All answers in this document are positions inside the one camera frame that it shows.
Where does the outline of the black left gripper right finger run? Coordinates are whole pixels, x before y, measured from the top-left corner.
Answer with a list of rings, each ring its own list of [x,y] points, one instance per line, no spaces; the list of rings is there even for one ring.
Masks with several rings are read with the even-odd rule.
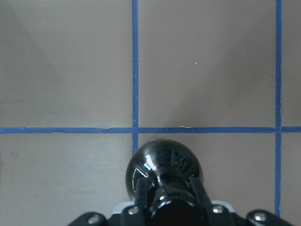
[[[190,177],[190,186],[200,207],[211,205],[211,201],[200,178]]]

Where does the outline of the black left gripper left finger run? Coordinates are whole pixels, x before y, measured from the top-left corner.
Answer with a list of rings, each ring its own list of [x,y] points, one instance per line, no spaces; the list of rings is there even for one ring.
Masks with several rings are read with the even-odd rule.
[[[135,206],[146,209],[148,208],[148,180],[140,178],[136,183]]]

